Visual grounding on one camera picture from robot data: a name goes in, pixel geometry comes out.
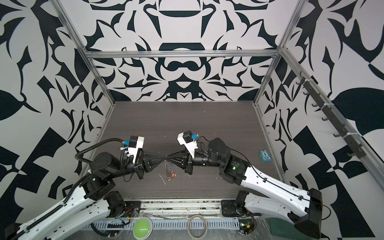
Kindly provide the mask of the metal keyring with yellow tag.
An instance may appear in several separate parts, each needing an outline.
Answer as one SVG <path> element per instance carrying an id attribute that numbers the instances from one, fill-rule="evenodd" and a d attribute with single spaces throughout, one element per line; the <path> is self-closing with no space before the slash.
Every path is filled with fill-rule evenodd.
<path id="1" fill-rule="evenodd" d="M 168 181 L 171 181 L 171 171 L 175 172 L 175 165 L 172 164 L 171 162 L 166 161 L 166 177 Z"/>

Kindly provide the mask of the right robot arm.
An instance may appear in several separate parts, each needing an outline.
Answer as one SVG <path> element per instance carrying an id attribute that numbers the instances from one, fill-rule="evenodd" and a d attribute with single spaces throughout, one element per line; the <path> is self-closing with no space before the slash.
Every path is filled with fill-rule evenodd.
<path id="1" fill-rule="evenodd" d="M 269 215 L 289 222 L 308 237 L 321 238 L 324 205 L 319 190 L 302 190 L 266 175 L 248 160 L 233 155 L 231 148 L 219 138 L 209 142 L 205 153 L 197 152 L 197 142 L 182 145 L 186 148 L 184 151 L 169 154 L 165 159 L 188 174 L 194 166 L 218 167 L 226 182 L 247 188 L 238 193 L 235 201 L 244 215 Z"/>

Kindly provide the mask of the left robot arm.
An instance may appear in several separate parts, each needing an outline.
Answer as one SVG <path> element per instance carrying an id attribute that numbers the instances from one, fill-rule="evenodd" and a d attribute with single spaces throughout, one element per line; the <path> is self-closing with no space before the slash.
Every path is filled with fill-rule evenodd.
<path id="1" fill-rule="evenodd" d="M 84 155 L 106 143 L 118 142 L 121 156 L 103 152 L 93 160 Z M 145 154 L 143 138 L 132 137 L 128 141 L 110 138 L 88 147 L 75 155 L 75 159 L 87 163 L 89 172 L 81 177 L 66 197 L 53 207 L 21 224 L 11 224 L 5 230 L 7 240 L 63 240 L 67 236 L 104 218 L 123 214 L 126 203 L 118 191 L 114 191 L 115 178 L 138 175 L 140 179 L 167 156 Z"/>

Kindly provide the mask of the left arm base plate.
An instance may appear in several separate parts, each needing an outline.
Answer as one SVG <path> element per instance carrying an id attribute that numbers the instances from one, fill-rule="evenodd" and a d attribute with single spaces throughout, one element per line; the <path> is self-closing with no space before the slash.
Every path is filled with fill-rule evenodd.
<path id="1" fill-rule="evenodd" d="M 121 218 L 126 219 L 138 215 L 141 212 L 141 205 L 141 201 L 125 201 Z"/>

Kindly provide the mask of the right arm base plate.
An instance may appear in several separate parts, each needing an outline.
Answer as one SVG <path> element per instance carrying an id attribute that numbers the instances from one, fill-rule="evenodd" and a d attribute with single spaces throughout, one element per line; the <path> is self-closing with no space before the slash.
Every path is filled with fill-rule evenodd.
<path id="1" fill-rule="evenodd" d="M 241 217 L 235 206 L 235 200 L 221 200 L 222 216 L 227 218 Z"/>

